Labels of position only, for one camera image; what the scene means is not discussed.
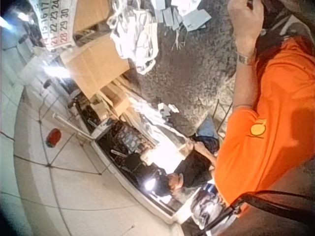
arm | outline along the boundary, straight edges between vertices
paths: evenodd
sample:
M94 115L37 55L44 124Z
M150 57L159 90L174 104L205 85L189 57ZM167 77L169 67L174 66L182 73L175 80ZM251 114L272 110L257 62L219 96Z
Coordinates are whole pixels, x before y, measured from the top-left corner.
M205 156L209 161L211 161L214 168L217 165L217 159L215 156L213 156L207 148L204 146L202 142L196 142L194 143L194 148L197 152L199 152L201 155Z
M228 5L237 52L253 59L256 40L263 24L261 0L253 0L252 10L248 0L230 0ZM257 100L257 79L251 64L237 61L233 94L233 111L240 107L253 108Z

red object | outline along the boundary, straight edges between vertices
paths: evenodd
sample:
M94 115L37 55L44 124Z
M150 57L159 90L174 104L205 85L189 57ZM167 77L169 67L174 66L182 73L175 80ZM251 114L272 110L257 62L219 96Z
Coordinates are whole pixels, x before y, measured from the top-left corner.
M46 145L49 148L54 148L60 139L61 139L61 132L59 129L55 128L52 131L50 131L50 133L48 134L46 138Z

hand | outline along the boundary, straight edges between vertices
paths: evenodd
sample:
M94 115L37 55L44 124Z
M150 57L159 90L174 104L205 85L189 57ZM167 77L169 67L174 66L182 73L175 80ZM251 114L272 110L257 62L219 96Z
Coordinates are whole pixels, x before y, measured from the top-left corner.
M237 51L252 56L262 30L264 7L261 0L252 1L252 10L247 3L248 0L230 0L227 8L234 27Z
M194 141L191 139L187 139L186 141L186 147L189 151L193 150L193 146L194 146Z

seated man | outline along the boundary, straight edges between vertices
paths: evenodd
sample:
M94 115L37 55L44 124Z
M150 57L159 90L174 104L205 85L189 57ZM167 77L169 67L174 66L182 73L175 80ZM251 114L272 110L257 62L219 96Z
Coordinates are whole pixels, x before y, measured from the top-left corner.
M163 197L182 187L198 187L211 180L209 168L211 165L215 167L214 154L220 147L217 137L212 119L207 117L188 143L189 148L194 150L179 164L174 173L160 175L153 191Z

black shirt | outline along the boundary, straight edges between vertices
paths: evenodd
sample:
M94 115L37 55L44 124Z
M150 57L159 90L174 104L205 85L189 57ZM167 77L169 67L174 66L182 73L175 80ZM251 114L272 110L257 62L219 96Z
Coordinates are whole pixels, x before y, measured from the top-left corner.
M193 150L185 160L181 161L174 173L183 175L183 187L196 187L211 180L210 165L211 162L205 156Z

